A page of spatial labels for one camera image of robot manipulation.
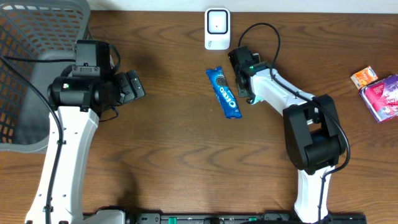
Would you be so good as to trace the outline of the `teal packet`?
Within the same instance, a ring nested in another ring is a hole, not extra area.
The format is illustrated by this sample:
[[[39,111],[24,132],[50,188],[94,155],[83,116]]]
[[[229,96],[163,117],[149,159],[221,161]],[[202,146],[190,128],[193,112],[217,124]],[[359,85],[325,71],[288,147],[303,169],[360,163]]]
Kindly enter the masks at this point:
[[[259,96],[255,96],[255,97],[253,97],[253,98],[247,99],[247,102],[248,102],[250,105],[255,105],[256,103],[262,102],[262,101],[264,101],[264,99],[261,98],[261,97],[259,97]]]

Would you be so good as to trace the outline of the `blue snack bar wrapper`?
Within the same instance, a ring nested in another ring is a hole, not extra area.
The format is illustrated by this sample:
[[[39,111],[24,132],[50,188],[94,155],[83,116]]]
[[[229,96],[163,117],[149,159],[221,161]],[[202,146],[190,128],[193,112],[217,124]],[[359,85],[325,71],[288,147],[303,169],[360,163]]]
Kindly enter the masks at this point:
[[[215,96],[221,105],[224,116],[228,119],[240,119],[242,114],[237,101],[228,86],[222,67],[206,70],[206,75],[214,89]]]

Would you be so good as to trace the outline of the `orange tissue pocket pack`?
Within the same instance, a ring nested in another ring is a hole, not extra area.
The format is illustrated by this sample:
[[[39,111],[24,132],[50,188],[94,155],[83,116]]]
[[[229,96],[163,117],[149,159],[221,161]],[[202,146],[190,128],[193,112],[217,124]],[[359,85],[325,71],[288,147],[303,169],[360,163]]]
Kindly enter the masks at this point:
[[[351,76],[351,80],[353,81],[355,87],[359,90],[376,81],[377,79],[378,76],[370,66],[356,72]]]

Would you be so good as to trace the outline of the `purple red tissue pack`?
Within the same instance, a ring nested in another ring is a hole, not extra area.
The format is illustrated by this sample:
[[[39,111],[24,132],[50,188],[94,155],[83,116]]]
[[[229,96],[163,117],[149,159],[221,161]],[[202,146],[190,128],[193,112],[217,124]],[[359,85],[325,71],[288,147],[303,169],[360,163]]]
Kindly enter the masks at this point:
[[[397,74],[362,88],[359,95],[378,123],[397,117]]]

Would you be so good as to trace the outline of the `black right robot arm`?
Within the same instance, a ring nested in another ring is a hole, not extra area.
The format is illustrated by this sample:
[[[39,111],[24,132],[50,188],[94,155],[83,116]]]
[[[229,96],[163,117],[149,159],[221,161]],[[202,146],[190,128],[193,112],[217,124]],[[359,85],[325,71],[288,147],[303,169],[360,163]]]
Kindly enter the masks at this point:
[[[285,146],[298,170],[294,212],[303,223],[324,223],[331,175],[348,165],[350,147],[333,99],[306,93],[281,77],[271,64],[233,67],[239,90],[254,104],[265,101],[283,117]],[[346,161],[339,165],[342,154]]]

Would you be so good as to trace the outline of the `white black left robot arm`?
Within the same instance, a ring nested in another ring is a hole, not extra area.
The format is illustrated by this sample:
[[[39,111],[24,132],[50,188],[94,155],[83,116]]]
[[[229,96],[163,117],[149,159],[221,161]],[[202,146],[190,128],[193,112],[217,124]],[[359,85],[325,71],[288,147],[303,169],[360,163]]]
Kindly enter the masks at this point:
[[[101,113],[145,95],[135,70],[100,75],[98,67],[72,67],[49,85],[50,130],[37,194],[26,223],[124,223],[124,212],[83,216],[83,185]]]

